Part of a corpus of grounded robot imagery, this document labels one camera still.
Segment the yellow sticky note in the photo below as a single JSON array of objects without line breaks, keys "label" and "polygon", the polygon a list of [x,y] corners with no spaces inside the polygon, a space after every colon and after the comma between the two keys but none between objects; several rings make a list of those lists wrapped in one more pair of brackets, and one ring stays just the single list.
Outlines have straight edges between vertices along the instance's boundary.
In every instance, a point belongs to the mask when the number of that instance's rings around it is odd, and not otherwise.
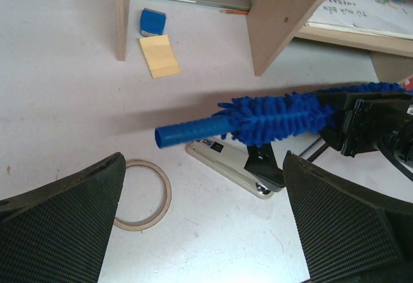
[{"label": "yellow sticky note", "polygon": [[168,35],[140,38],[139,42],[152,78],[176,75],[181,72],[170,47]]}]

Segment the wooden shelf leg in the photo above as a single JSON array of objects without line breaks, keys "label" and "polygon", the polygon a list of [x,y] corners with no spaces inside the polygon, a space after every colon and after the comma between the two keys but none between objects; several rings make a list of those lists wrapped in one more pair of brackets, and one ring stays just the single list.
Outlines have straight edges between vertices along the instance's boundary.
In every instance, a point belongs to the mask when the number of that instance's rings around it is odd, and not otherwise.
[{"label": "wooden shelf leg", "polygon": [[117,15],[117,59],[126,59],[126,41],[128,39],[128,19],[130,0],[116,0]]},{"label": "wooden shelf leg", "polygon": [[256,0],[247,15],[252,60],[262,75],[323,0]]}]

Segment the wooden board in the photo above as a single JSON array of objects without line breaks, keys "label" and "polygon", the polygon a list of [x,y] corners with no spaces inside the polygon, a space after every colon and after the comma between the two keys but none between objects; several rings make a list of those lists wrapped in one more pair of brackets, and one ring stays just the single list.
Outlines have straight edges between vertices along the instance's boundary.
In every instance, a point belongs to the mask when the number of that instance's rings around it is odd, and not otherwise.
[{"label": "wooden board", "polygon": [[296,34],[298,38],[351,46],[371,51],[413,57],[413,41],[394,37],[354,34],[336,30],[322,30],[304,26]]},{"label": "wooden board", "polygon": [[117,16],[117,59],[126,59],[126,42],[128,39],[128,19],[130,0],[116,0]]},{"label": "wooden board", "polygon": [[411,57],[371,52],[370,58],[379,81],[398,83],[413,77],[413,59]]},{"label": "wooden board", "polygon": [[256,0],[247,15],[252,60],[262,75],[323,0]]}]

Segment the blue plastic tube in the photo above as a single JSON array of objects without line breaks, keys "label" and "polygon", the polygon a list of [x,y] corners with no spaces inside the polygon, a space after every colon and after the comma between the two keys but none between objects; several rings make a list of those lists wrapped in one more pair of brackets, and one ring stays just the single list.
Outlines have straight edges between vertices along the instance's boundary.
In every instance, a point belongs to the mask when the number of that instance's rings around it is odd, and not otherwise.
[{"label": "blue plastic tube", "polygon": [[192,122],[158,127],[155,130],[155,141],[158,148],[161,149],[233,131],[235,131],[235,128],[230,124],[230,117],[219,115]]}]

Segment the tape roll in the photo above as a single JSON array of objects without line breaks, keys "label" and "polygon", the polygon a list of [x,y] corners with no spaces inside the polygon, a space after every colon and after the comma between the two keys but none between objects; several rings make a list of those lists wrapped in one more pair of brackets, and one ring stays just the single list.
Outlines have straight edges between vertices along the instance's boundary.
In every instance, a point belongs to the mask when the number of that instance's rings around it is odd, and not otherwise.
[{"label": "tape roll", "polygon": [[154,172],[156,172],[161,180],[163,181],[164,188],[165,188],[165,199],[163,201],[163,204],[161,205],[161,211],[158,211],[157,215],[155,215],[152,219],[151,217],[140,220],[138,222],[125,222],[123,220],[119,220],[117,217],[115,217],[114,225],[118,228],[121,228],[123,230],[127,231],[142,231],[148,228],[151,228],[152,226],[156,225],[167,213],[170,207],[170,203],[172,200],[172,188],[170,185],[170,181],[168,177],[166,176],[166,173],[163,172],[161,168],[159,168],[157,165],[155,165],[152,162],[148,161],[143,161],[141,159],[129,159],[126,161],[126,168],[128,169],[129,167],[133,166],[142,166],[142,167],[147,167]]}]

